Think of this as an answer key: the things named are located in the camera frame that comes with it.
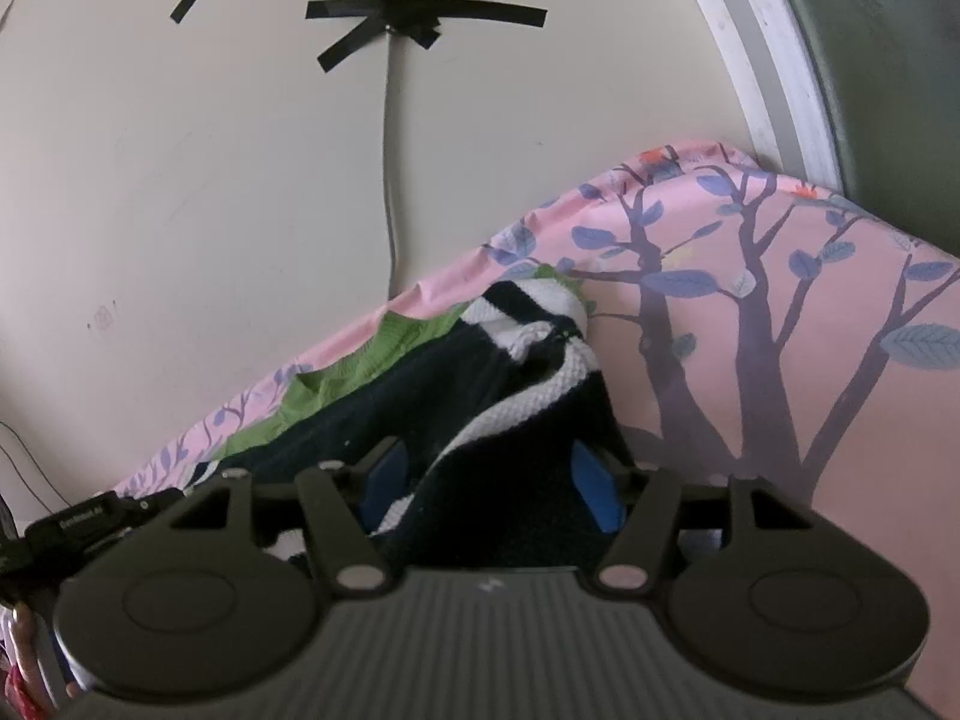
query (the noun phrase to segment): red cloth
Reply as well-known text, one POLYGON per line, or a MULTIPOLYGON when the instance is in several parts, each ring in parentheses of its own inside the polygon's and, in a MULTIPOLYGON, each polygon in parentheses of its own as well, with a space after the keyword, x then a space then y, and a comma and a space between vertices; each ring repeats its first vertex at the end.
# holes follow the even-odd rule
POLYGON ((11 666, 10 673, 7 675, 4 695, 7 696, 10 705, 20 713, 23 720, 47 720, 47 713, 37 707, 37 702, 27 692, 27 683, 24 682, 20 667, 16 664, 11 666))

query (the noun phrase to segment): ribbed gray surface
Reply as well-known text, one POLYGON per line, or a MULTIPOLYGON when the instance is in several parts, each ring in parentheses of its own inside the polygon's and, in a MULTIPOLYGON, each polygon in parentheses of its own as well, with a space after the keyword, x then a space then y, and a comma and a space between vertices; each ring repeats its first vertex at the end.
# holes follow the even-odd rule
POLYGON ((887 690, 830 707, 744 695, 688 665, 649 610, 586 594, 572 573, 416 572, 338 605, 294 664, 190 707, 89 695, 66 720, 930 720, 887 690))

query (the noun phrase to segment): green fabric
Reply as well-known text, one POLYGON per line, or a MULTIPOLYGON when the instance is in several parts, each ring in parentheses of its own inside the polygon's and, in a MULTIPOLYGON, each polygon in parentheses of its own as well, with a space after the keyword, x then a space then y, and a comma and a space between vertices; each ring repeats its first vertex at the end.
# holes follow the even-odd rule
MULTIPOLYGON (((533 277, 555 279, 583 301, 576 282, 558 274, 549 265, 539 266, 533 277)), ((251 447, 270 443, 287 428, 373 381, 421 344, 445 336, 467 306, 469 303, 459 303, 430 319, 410 319, 403 314, 387 312, 376 333, 357 351, 323 370, 296 375, 275 413, 228 437, 208 461, 221 461, 251 447)))

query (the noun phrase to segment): white wall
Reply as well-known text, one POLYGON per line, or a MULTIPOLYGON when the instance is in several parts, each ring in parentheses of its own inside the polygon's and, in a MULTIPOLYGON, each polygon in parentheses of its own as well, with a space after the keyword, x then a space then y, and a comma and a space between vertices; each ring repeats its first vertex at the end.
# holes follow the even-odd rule
MULTIPOLYGON (((17 0, 0 32, 0 418, 68 497, 112 485, 373 309, 383 42, 308 0, 17 0)), ((750 146, 694 0, 504 0, 397 68, 406 283, 642 148, 750 146)), ((8 0, 0 0, 0 10, 8 0)))

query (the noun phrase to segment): orange flower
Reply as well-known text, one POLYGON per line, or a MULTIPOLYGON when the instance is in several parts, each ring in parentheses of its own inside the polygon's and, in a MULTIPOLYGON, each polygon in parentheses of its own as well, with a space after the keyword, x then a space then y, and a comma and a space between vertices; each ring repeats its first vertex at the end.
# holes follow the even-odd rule
POLYGON ((806 197, 808 200, 817 199, 817 190, 813 187, 803 186, 803 184, 799 184, 793 191, 793 194, 798 194, 800 197, 806 197))
POLYGON ((663 160, 664 150, 662 148, 652 148, 651 151, 640 154, 640 162, 662 162, 663 160))

